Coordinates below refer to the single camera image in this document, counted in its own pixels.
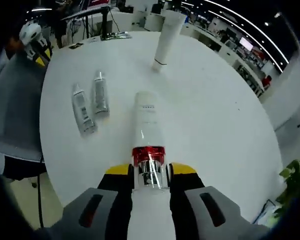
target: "white bottle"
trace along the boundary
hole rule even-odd
[[[96,76],[93,80],[93,95],[92,108],[93,113],[109,112],[109,102],[107,93],[107,83],[105,74],[101,71],[96,71]]]
[[[152,65],[152,68],[157,72],[160,72],[162,67],[167,65],[167,56],[170,48],[180,35],[186,20],[186,15],[176,11],[165,10],[163,15],[165,19]]]
[[[81,135],[84,136],[97,131],[96,124],[87,112],[85,91],[77,83],[73,85],[72,107]]]
[[[134,189],[168,187],[165,145],[156,112],[157,98],[147,91],[135,95],[135,133],[132,149]]]

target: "white round table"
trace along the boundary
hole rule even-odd
[[[133,107],[138,91],[157,95],[166,162],[196,169],[254,219],[282,181],[276,135],[259,100],[240,75],[211,49],[180,35],[162,73],[151,69],[159,32],[59,50],[48,66],[40,106],[40,137],[47,172],[67,205],[105,171],[130,163]],[[110,115],[98,131],[80,136],[72,85],[90,96],[96,70],[106,74]]]

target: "floor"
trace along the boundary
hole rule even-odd
[[[132,31],[145,31],[142,27],[135,24]],[[284,166],[293,159],[300,159],[300,109],[283,127],[276,131],[279,147]],[[41,179],[41,202],[42,215],[45,227],[50,227],[61,217],[63,208],[51,185],[48,174],[43,173]],[[13,181],[7,184],[15,197],[16,203],[21,209],[25,219],[34,228],[40,227],[38,214],[38,189],[33,188],[29,179]]]
[[[28,178],[8,184],[24,218],[34,228],[40,228],[38,212],[38,189],[32,187]],[[45,227],[51,227],[62,217],[63,207],[51,185],[48,174],[40,175],[42,218]]]

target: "person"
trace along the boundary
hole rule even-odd
[[[15,53],[21,52],[25,49],[24,44],[19,38],[19,33],[23,25],[18,24],[12,31],[10,37],[8,38],[8,41],[6,45],[4,46],[5,54],[7,58],[10,60]]]
[[[264,79],[262,79],[262,85],[265,89],[267,89],[268,87],[270,87],[270,84],[271,84],[271,80],[272,80],[272,77],[270,75],[266,76]]]
[[[59,6],[55,1],[50,1],[48,7],[52,8],[52,11],[48,14],[47,23],[52,27],[56,44],[59,49],[63,47],[62,36],[66,35],[67,23],[61,21],[65,17],[65,12],[73,4],[72,0],[66,0],[66,2]]]
[[[226,33],[226,31],[225,30],[221,30],[220,32],[219,32],[219,35],[220,35],[220,37],[221,37],[221,40],[220,40],[220,42],[222,42],[222,43],[226,43],[226,41],[229,39],[229,36],[228,36],[228,34]]]

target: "white tube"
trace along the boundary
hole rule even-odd
[[[157,98],[148,91],[139,91],[135,95],[135,134],[133,148],[164,147],[163,135],[157,117]]]
[[[181,28],[186,20],[185,15],[171,10],[165,10],[164,16],[165,20],[152,65],[152,68],[158,72],[163,66],[167,65],[167,55],[169,54],[173,42],[180,34]]]
[[[163,10],[163,11],[164,11],[164,10],[167,10],[168,7],[169,7],[169,3],[168,3],[167,1],[165,1],[162,10]]]
[[[97,126],[88,114],[85,92],[77,83],[72,86],[72,89],[72,107],[80,134],[82,136],[92,134],[97,131]]]

